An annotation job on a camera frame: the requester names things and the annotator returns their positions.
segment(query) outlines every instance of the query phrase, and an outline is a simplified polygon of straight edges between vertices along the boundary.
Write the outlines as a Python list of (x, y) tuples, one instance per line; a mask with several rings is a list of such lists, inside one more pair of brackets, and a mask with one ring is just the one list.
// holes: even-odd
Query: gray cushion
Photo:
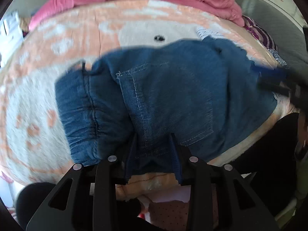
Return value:
[(278, 46), (279, 55), (308, 84), (308, 53), (304, 34), (279, 10), (264, 0), (235, 0), (243, 15), (264, 28)]

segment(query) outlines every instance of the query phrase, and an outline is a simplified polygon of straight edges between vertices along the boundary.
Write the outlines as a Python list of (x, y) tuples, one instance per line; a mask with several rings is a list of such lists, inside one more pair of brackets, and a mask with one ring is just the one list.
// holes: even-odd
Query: metal screw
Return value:
[(189, 160), (190, 162), (197, 162), (199, 159), (198, 157), (190, 157)]
[(227, 170), (227, 171), (231, 171), (231, 170), (233, 169), (233, 167), (232, 167), (232, 165), (230, 165), (230, 164), (226, 164), (226, 165), (224, 166), (224, 169)]
[(80, 163), (76, 163), (76, 164), (74, 164), (74, 166), (73, 166), (73, 169), (74, 170), (80, 170), (82, 168), (82, 165), (80, 164)]
[(117, 157), (116, 156), (109, 156), (108, 157), (108, 161), (110, 161), (110, 162), (114, 162), (114, 161), (116, 161), (117, 160)]

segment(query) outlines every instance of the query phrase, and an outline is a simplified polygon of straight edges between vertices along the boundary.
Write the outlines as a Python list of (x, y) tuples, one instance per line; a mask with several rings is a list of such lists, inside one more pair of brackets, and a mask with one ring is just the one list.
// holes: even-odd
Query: blue denim garment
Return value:
[(246, 51), (225, 39), (180, 40), (110, 52), (91, 71), (68, 72), (56, 100), (75, 162), (114, 154), (135, 131), (135, 174), (171, 172), (165, 136), (209, 161), (244, 140), (274, 111), (257, 89)]

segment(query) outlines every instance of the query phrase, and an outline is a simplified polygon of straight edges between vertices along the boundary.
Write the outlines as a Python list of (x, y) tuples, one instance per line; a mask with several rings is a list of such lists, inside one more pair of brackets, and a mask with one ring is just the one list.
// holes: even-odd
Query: person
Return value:
[[(302, 142), (307, 137), (307, 132), (303, 131), (305, 128), (305, 116), (302, 114), (299, 117), (298, 113), (291, 113), (276, 122), (252, 147), (230, 162), (240, 174), (255, 173), (250, 186), (273, 216), (282, 211), (294, 196), (297, 181), (294, 152), (298, 136)], [(20, 193), (16, 214), (24, 229), (53, 187), (54, 184), (50, 183), (34, 183)], [(144, 220), (137, 218), (142, 207), (137, 199), (127, 203), (118, 201), (117, 205), (118, 214), (125, 219), (121, 225), (125, 223), (126, 226), (129, 222), (134, 226), (147, 225)], [(163, 230), (152, 225), (146, 228)]]

